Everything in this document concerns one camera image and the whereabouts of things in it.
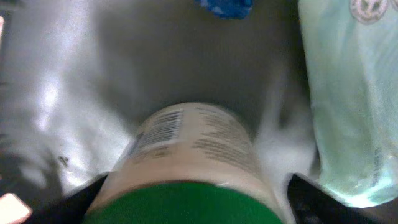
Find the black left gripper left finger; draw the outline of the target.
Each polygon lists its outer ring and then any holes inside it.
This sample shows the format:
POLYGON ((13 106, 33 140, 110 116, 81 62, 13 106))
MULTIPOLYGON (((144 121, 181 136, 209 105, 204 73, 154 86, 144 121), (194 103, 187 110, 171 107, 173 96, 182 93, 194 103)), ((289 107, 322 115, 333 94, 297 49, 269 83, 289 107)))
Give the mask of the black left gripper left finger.
POLYGON ((107 177, 103 174, 67 197, 33 212, 24 224, 81 223, 107 177))

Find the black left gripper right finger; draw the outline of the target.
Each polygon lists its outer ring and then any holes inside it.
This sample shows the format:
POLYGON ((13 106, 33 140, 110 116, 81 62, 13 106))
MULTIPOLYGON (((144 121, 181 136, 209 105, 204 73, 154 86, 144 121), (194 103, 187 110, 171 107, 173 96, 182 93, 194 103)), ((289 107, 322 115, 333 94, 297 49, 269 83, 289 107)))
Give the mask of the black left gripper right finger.
POLYGON ((287 197, 298 224, 380 224, 382 222, 339 203, 298 174, 293 174, 289 180, 287 197))

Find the green lid white jar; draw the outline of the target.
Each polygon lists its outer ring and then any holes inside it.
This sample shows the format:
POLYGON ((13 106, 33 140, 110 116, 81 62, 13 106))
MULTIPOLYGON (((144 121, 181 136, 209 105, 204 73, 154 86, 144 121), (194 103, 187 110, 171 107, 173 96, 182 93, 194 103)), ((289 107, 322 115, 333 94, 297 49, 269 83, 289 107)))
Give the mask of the green lid white jar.
POLYGON ((208 103, 150 116, 84 223, 282 223, 238 117, 208 103))

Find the mint green wipes pack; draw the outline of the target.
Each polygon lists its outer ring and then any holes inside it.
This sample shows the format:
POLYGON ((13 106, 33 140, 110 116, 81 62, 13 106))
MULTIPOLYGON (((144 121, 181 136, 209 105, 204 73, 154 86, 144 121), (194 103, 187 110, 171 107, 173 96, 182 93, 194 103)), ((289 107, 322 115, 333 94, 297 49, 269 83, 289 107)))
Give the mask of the mint green wipes pack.
POLYGON ((319 184, 337 201, 397 197, 397 0, 300 0, 319 184))

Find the blue Oreo cookie pack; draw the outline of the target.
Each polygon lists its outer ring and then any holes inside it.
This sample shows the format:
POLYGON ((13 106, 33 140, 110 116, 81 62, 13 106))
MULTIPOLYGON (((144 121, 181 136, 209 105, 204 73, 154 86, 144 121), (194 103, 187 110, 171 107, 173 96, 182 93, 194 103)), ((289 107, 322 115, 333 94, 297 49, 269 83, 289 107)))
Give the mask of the blue Oreo cookie pack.
POLYGON ((195 0, 201 7, 223 19, 244 19, 252 10, 253 0, 195 0))

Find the orange snack packet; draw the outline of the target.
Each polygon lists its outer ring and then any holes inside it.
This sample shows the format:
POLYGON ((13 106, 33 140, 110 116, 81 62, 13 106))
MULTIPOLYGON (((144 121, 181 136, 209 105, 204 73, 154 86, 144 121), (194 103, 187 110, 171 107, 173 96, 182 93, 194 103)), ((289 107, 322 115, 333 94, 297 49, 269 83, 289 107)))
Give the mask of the orange snack packet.
POLYGON ((1 130, 1 223, 23 223, 32 209, 23 201, 21 192, 21 158, 10 154, 11 142, 1 130))

